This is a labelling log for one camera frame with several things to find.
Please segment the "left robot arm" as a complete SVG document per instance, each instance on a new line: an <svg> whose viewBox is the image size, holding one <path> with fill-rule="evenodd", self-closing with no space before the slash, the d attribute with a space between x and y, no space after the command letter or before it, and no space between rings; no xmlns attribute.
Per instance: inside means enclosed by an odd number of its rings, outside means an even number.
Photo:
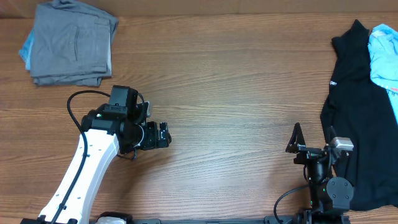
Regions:
<svg viewBox="0 0 398 224"><path fill-rule="evenodd" d="M80 138L61 184L39 216L22 223L89 223L99 186L115 157L169 146L168 124L147 121L150 103L137 90L115 85L108 98L75 122Z"/></svg>

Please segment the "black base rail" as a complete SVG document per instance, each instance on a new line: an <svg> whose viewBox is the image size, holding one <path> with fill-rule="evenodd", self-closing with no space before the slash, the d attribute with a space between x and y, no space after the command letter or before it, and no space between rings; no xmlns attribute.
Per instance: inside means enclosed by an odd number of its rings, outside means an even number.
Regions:
<svg viewBox="0 0 398 224"><path fill-rule="evenodd" d="M282 223L309 223L304 221L299 221L296 216L283 215L279 216L279 220ZM101 214L96 220L90 220L90 224L94 223L133 223L133 224L277 224L279 223L275 216L265 216L264 218L234 218L234 219L207 219L207 220L161 220L158 218L152 219L133 219L132 215L126 213L118 212L105 212ZM351 223L349 216L343 216L341 221L320 221L314 220L312 223Z"/></svg>

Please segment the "grey shorts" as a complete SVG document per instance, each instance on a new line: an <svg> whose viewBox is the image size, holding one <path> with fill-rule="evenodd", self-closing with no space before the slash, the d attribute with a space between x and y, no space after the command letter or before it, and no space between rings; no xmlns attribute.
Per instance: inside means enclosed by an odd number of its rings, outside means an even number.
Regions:
<svg viewBox="0 0 398 224"><path fill-rule="evenodd" d="M30 76L36 85L100 86L111 77L111 44L118 28L111 14L80 1L38 4Z"/></svg>

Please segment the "folded blue jeans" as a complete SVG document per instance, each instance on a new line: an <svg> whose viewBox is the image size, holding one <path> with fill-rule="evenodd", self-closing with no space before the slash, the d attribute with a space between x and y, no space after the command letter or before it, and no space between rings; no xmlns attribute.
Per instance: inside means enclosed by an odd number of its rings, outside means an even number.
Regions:
<svg viewBox="0 0 398 224"><path fill-rule="evenodd" d="M30 70L31 68L30 61L34 40L34 30L31 30L22 48L19 50L19 56L24 61L26 70Z"/></svg>

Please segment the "light blue garment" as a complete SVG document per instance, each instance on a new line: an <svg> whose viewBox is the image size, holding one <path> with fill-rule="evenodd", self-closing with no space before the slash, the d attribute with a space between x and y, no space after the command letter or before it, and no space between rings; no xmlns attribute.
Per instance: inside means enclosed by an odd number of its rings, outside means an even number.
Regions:
<svg viewBox="0 0 398 224"><path fill-rule="evenodd" d="M373 28L368 41L370 79L385 89L397 119L397 31L380 24Z"/></svg>

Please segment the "black shirt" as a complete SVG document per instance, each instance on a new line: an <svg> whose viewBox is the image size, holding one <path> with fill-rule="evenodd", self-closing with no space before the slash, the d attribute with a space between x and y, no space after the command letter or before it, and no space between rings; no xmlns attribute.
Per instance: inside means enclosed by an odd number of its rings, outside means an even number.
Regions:
<svg viewBox="0 0 398 224"><path fill-rule="evenodd" d="M370 79L369 31L358 20L331 43L337 59L320 114L323 131L350 138L354 149L334 166L354 185L351 209L397 205L397 121L386 90Z"/></svg>

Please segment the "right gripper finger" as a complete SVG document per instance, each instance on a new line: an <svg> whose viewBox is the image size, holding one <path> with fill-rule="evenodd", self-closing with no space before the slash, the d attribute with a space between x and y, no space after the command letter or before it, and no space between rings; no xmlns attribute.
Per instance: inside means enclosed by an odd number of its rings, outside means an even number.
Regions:
<svg viewBox="0 0 398 224"><path fill-rule="evenodd" d="M334 127L329 126L328 128L326 128L326 130L324 130L324 136L325 136L325 143L327 146L329 146L333 138L336 136Z"/></svg>
<svg viewBox="0 0 398 224"><path fill-rule="evenodd" d="M300 123L295 123L292 136L285 149L286 152L302 152L306 148L306 143L302 134Z"/></svg>

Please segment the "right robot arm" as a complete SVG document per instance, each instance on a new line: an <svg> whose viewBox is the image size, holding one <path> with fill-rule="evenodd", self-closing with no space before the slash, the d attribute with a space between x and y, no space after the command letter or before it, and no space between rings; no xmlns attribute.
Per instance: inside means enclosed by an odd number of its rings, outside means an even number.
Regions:
<svg viewBox="0 0 398 224"><path fill-rule="evenodd" d="M328 137L323 148L308 147L300 124L294 126L285 151L296 155L294 164L304 166L311 207L299 210L292 223L349 223L344 213L350 210L354 187L344 177L334 176L332 165L348 157L354 145L351 139L338 137L332 126L328 128Z"/></svg>

